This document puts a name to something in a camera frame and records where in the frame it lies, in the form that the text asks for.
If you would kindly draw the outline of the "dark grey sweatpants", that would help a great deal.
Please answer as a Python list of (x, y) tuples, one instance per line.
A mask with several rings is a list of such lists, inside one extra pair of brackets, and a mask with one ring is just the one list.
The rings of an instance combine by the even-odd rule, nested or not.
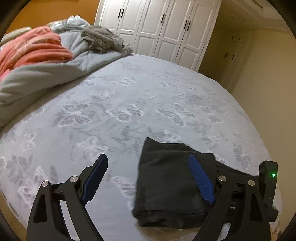
[(138, 165), (132, 210), (139, 226), (180, 230), (203, 224), (211, 206), (203, 199), (189, 168), (190, 154), (213, 170), (241, 173), (216, 161), (213, 154), (198, 152), (184, 143), (159, 143), (146, 138)]

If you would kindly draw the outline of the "grey butterfly bed sheet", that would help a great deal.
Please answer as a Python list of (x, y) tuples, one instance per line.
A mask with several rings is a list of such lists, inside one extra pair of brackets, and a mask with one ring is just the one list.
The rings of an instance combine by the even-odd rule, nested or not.
[(1, 133), (1, 191), (27, 225), (41, 183), (109, 160), (86, 206), (105, 240), (192, 240), (196, 229), (140, 228), (132, 216), (145, 138), (185, 143), (251, 175), (270, 159), (258, 131), (218, 82), (161, 59), (130, 55), (55, 88)]

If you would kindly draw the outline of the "grey duvet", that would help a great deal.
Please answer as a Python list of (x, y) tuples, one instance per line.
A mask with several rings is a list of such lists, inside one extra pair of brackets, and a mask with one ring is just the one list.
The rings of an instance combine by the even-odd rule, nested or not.
[(90, 72), (132, 53), (125, 44), (120, 50), (97, 53), (82, 36), (82, 27), (55, 28), (62, 46), (73, 53), (73, 59), (62, 63), (37, 63), (17, 67), (1, 81), (1, 127), (26, 110), (48, 91), (67, 84)]

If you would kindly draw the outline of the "white wardrobe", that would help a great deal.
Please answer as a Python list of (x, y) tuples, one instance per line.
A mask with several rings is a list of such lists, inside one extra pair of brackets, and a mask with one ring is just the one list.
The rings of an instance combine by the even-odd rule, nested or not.
[(100, 1), (95, 25), (131, 44), (134, 53), (198, 71), (221, 0)]

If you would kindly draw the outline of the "coral pink blanket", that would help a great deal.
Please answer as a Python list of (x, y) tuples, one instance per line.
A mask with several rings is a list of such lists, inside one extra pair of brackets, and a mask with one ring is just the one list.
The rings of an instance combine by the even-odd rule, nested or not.
[(62, 46), (60, 35), (48, 26), (37, 27), (4, 46), (1, 51), (1, 79), (21, 66), (61, 63), (72, 58), (72, 52)]

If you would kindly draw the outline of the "beige pillow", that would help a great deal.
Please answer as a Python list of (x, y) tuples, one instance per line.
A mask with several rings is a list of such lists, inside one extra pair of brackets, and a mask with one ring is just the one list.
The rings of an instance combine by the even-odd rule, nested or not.
[(18, 36), (30, 31), (32, 28), (31, 27), (23, 27), (23, 28), (19, 28), (19, 29), (16, 29), (8, 34), (5, 34), (3, 36), (3, 38), (1, 39), (1, 42), (0, 42), (0, 46), (6, 44), (7, 42), (17, 38)]

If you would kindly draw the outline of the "crumpled grey garment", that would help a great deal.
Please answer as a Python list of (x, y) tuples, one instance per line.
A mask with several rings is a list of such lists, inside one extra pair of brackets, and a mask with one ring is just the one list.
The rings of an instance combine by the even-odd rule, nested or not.
[(81, 31), (81, 37), (94, 52), (120, 51), (125, 45), (123, 39), (102, 26), (88, 25)]

